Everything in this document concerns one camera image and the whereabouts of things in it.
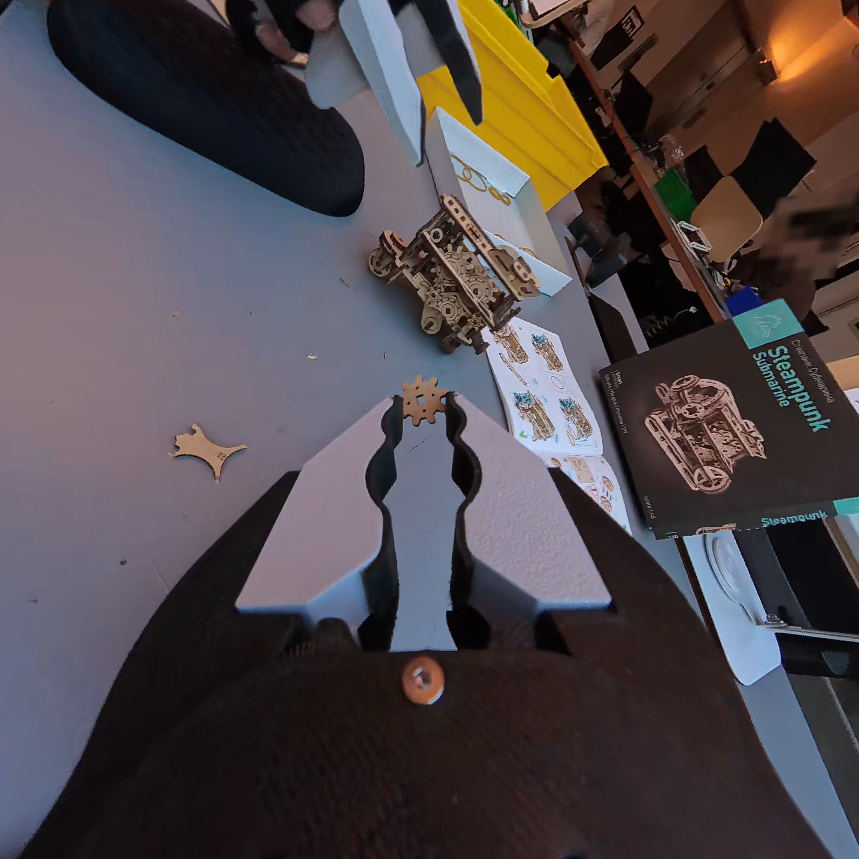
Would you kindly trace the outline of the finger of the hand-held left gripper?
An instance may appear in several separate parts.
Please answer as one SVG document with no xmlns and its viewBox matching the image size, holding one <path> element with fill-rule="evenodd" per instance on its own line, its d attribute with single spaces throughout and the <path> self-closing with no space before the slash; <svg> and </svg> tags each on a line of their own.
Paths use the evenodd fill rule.
<svg viewBox="0 0 859 859">
<path fill-rule="evenodd" d="M 409 160 L 424 161 L 424 102 L 387 1 L 343 1 L 338 18 L 361 72 Z"/>
<path fill-rule="evenodd" d="M 484 120 L 482 80 L 456 1 L 397 1 L 407 62 L 414 77 L 445 67 L 472 123 Z"/>
</svg>

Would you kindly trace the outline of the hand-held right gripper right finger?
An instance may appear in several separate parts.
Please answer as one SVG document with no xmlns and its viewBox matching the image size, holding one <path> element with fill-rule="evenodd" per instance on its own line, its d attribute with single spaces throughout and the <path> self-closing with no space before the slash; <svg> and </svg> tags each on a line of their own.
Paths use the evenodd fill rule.
<svg viewBox="0 0 859 859">
<path fill-rule="evenodd" d="M 603 611 L 607 585 L 543 460 L 459 393 L 446 433 L 455 518 L 447 627 L 457 650 L 536 625 L 549 612 Z"/>
</svg>

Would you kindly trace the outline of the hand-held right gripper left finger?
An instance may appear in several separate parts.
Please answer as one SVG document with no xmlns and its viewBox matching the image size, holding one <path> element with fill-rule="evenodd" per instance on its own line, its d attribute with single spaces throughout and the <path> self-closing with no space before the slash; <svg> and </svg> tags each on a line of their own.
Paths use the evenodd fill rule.
<svg viewBox="0 0 859 859">
<path fill-rule="evenodd" d="M 342 620 L 365 650 L 388 651 L 400 588 L 391 515 L 403 399 L 384 399 L 302 467 L 235 608 Z"/>
</svg>

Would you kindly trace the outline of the wooden gear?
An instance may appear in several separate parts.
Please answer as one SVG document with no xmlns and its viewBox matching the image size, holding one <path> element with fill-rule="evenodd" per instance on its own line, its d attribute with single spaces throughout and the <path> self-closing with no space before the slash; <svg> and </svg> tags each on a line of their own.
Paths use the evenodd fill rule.
<svg viewBox="0 0 859 859">
<path fill-rule="evenodd" d="M 401 389 L 403 415 L 409 417 L 415 427 L 423 421 L 435 424 L 435 415 L 446 410 L 447 391 L 438 387 L 436 377 L 424 380 L 421 375 L 417 375 L 413 382 L 404 382 Z"/>
</svg>

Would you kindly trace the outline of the wooden submarine model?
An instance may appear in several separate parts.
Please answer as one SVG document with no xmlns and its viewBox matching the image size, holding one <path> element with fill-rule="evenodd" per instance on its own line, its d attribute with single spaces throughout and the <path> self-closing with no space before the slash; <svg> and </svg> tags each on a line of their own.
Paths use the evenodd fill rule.
<svg viewBox="0 0 859 859">
<path fill-rule="evenodd" d="M 407 285 L 421 300 L 421 328 L 443 334 L 451 355 L 470 346 L 488 349 L 484 333 L 497 332 L 540 295 L 540 281 L 524 258 L 489 239 L 454 195 L 439 196 L 440 209 L 407 242 L 384 231 L 368 259 L 370 272 L 389 284 Z"/>
</svg>

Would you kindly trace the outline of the black model kit box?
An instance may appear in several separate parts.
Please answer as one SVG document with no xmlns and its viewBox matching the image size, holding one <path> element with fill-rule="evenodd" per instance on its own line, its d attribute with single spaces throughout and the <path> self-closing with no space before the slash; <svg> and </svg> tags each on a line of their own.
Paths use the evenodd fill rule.
<svg viewBox="0 0 859 859">
<path fill-rule="evenodd" d="M 657 539 L 857 514 L 857 410 L 784 300 L 600 382 Z"/>
</svg>

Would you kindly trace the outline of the yellow plastic bin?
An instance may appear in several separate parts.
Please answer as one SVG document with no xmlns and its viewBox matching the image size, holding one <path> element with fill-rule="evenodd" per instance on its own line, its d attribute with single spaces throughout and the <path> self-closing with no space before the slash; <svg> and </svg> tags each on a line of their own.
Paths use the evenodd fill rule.
<svg viewBox="0 0 859 859">
<path fill-rule="evenodd" d="M 566 83 L 492 1 L 460 1 L 478 61 L 484 120 L 473 123 L 446 68 L 417 83 L 428 114 L 444 111 L 527 173 L 545 211 L 607 165 Z"/>
</svg>

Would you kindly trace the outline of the open instruction booklet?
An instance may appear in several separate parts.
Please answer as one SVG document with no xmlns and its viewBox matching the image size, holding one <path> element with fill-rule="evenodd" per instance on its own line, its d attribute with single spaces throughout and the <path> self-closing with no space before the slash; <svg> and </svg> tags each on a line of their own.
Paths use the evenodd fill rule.
<svg viewBox="0 0 859 859">
<path fill-rule="evenodd" d="M 629 531 L 595 411 L 574 378 L 560 336 L 520 318 L 483 335 L 510 433 Z"/>
</svg>

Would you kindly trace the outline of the four-legged wooden piece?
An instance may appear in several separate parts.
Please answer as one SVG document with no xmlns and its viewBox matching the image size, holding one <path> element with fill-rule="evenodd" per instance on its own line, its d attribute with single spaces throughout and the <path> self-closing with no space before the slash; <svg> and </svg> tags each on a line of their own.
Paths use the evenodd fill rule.
<svg viewBox="0 0 859 859">
<path fill-rule="evenodd" d="M 193 457 L 200 459 L 212 471 L 215 482 L 221 482 L 223 464 L 234 454 L 247 449 L 247 445 L 223 446 L 212 442 L 203 432 L 199 424 L 191 425 L 191 432 L 177 435 L 174 439 L 174 450 L 168 452 L 172 459 L 178 457 Z"/>
</svg>

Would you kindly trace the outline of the white cardboard tray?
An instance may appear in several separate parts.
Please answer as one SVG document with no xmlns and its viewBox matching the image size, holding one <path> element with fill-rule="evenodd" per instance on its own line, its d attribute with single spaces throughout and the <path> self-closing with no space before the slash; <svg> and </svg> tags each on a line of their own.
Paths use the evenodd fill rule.
<svg viewBox="0 0 859 859">
<path fill-rule="evenodd" d="M 460 182 L 449 153 L 483 174 L 510 195 L 510 207 Z M 436 108 L 426 122 L 425 154 L 440 194 L 456 196 L 492 242 L 518 252 L 540 281 L 542 294 L 553 296 L 575 280 L 531 178 L 505 156 Z"/>
</svg>

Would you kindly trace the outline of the white plastic stand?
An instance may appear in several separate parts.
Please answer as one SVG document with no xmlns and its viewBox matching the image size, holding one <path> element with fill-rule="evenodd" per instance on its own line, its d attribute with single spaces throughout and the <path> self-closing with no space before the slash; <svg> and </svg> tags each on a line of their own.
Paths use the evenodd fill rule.
<svg viewBox="0 0 859 859">
<path fill-rule="evenodd" d="M 782 665 L 776 634 L 732 532 L 682 539 L 736 680 L 753 685 Z"/>
</svg>

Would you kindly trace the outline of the green box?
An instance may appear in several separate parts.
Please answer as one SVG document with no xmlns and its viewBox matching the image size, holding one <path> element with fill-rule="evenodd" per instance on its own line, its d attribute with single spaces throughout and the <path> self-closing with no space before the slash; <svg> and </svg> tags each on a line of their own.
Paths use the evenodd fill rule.
<svg viewBox="0 0 859 859">
<path fill-rule="evenodd" d="M 698 202 L 678 167 L 667 169 L 655 182 L 653 191 L 675 221 L 690 221 Z"/>
</svg>

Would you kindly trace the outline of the black desk device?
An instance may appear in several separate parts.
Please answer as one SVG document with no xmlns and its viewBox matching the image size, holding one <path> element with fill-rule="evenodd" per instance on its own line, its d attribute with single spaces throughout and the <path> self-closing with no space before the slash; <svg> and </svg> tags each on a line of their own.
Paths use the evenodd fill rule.
<svg viewBox="0 0 859 859">
<path fill-rule="evenodd" d="M 616 223 L 618 196 L 623 193 L 598 177 L 575 193 L 581 211 L 568 223 L 564 241 L 583 285 L 593 289 L 620 273 L 632 255 L 631 239 Z"/>
</svg>

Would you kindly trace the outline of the beige chair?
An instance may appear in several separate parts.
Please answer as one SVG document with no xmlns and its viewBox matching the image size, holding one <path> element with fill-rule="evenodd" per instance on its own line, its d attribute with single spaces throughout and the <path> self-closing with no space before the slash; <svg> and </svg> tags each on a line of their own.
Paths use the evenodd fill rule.
<svg viewBox="0 0 859 859">
<path fill-rule="evenodd" d="M 689 223 L 710 243 L 710 260 L 721 264 L 754 238 L 764 219 L 737 180 L 726 176 L 694 209 Z"/>
</svg>

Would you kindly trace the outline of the black chair back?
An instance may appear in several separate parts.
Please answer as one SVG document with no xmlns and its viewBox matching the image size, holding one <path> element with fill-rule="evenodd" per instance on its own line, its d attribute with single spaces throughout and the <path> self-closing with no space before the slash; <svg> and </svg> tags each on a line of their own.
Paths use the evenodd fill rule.
<svg viewBox="0 0 859 859">
<path fill-rule="evenodd" d="M 777 119 L 763 123 L 743 162 L 731 176 L 767 220 L 815 167 L 817 160 Z"/>
</svg>

